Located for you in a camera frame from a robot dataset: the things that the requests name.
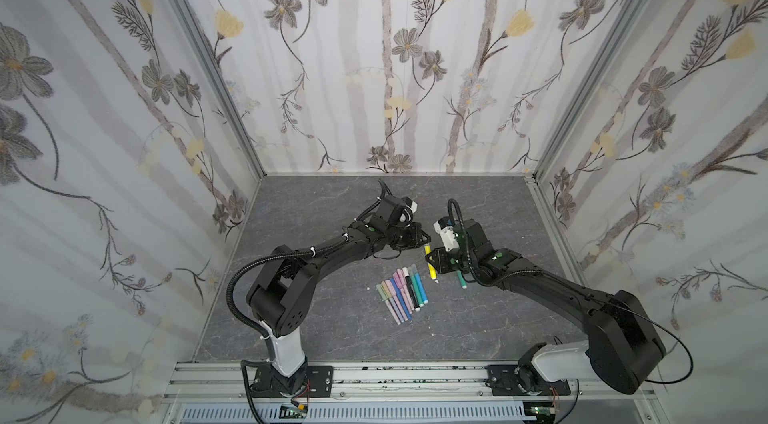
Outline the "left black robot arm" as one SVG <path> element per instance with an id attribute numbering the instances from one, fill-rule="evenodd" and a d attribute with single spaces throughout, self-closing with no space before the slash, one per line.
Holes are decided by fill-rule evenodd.
<path id="1" fill-rule="evenodd" d="M 336 240 L 293 250 L 276 248 L 246 294 L 256 327 L 266 333 L 272 370 L 293 379 L 306 373 L 300 326 L 307 318 L 317 285 L 342 267 L 373 257 L 389 247 L 417 249 L 431 241 L 418 222 L 355 221 Z"/>

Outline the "yellow highlighter marker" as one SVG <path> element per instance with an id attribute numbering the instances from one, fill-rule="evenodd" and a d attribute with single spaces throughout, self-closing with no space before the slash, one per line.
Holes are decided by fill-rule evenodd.
<path id="1" fill-rule="evenodd" d="M 425 254 L 425 260 L 426 260 L 427 266 L 428 266 L 428 272 L 429 272 L 430 279 L 432 281 L 434 281 L 434 282 L 438 282 L 438 273 L 437 273 L 436 267 L 434 265 L 433 250 L 432 250 L 430 245 L 425 245 L 424 246 L 424 254 Z"/>

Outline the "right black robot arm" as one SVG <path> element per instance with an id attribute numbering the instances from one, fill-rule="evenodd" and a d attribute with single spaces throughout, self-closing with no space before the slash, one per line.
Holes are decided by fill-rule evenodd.
<path id="1" fill-rule="evenodd" d="M 486 288 L 522 295 L 585 335 L 572 344 L 534 344 L 512 371 L 511 389 L 536 395 L 561 381 L 600 380 L 635 393 L 666 355 L 661 337 L 633 294 L 590 289 L 553 274 L 507 248 L 496 248 L 474 220 L 444 217 L 434 225 L 441 246 L 426 257 L 438 273 L 468 272 Z"/>

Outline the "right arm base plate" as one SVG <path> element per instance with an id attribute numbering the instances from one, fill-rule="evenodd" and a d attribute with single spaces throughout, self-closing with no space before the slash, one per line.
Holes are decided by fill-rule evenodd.
<path id="1" fill-rule="evenodd" d="M 532 366 L 488 365 L 485 385 L 495 397 L 557 397 L 570 396 L 566 381 L 545 381 Z"/>

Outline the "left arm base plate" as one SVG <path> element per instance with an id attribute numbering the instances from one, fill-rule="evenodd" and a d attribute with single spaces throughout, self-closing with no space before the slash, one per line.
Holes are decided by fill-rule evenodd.
<path id="1" fill-rule="evenodd" d="M 334 377 L 332 366 L 303 366 L 290 377 L 280 374 L 269 363 L 259 363 L 247 370 L 254 372 L 247 386 L 248 395 L 253 398 L 301 395 L 314 399 L 331 396 Z"/>

